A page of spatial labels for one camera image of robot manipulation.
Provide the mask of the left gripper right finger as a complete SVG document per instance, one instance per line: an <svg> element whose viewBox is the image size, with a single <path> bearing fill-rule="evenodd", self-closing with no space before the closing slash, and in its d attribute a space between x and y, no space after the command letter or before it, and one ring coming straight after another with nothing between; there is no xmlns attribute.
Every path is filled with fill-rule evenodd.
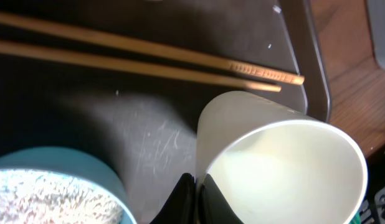
<svg viewBox="0 0 385 224"><path fill-rule="evenodd" d="M199 189L198 218L202 224L242 224L209 174Z"/></svg>

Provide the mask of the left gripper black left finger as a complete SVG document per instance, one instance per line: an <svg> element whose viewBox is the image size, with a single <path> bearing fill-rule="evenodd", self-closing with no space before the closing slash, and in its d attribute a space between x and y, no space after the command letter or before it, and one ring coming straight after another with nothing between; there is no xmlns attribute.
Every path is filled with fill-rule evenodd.
<svg viewBox="0 0 385 224"><path fill-rule="evenodd" d="M184 173L150 224L191 224L194 220L195 192L194 177Z"/></svg>

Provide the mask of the green-inside paper cup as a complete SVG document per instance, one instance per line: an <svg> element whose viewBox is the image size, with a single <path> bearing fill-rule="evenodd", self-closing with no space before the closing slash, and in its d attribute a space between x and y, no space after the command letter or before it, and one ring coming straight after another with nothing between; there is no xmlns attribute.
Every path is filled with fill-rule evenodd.
<svg viewBox="0 0 385 224"><path fill-rule="evenodd" d="M203 109L196 176L199 185L212 180L243 223L349 223L368 186L349 135L244 91Z"/></svg>

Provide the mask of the light blue bowl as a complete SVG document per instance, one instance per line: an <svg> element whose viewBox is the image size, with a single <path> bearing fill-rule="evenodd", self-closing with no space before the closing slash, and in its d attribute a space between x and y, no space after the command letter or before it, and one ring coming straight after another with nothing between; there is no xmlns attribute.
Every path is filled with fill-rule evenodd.
<svg viewBox="0 0 385 224"><path fill-rule="evenodd" d="M135 223L124 186L104 162L64 147L0 157L0 223Z"/></svg>

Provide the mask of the wooden chopstick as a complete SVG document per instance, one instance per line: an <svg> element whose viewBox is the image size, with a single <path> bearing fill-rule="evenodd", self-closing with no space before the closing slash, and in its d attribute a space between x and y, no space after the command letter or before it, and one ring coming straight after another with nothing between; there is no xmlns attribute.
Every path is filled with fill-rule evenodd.
<svg viewBox="0 0 385 224"><path fill-rule="evenodd" d="M240 78L232 78L211 73L186 70L182 68L73 52L50 47L22 44L6 40L0 40L0 54L101 68L119 72L136 73L158 78L184 80L188 82L197 82L209 85L222 85L272 92L280 92L282 89L282 87L278 85L243 80Z"/></svg>
<svg viewBox="0 0 385 224"><path fill-rule="evenodd" d="M0 12L0 24L5 26L17 27L20 29L40 32L47 35L53 35L70 40L77 40L89 44L111 47L119 50L126 50L139 54L150 55L154 57L177 60L180 62L201 65L205 67L216 68L220 70L229 70L253 77L259 77L278 82L284 82L294 85L302 85L305 78L272 68L253 65L237 60L208 55L192 50L180 49L164 44L157 44L150 41L134 39L108 32L86 29L82 27L60 24L57 22L44 21L31 17L18 16L7 12Z"/></svg>

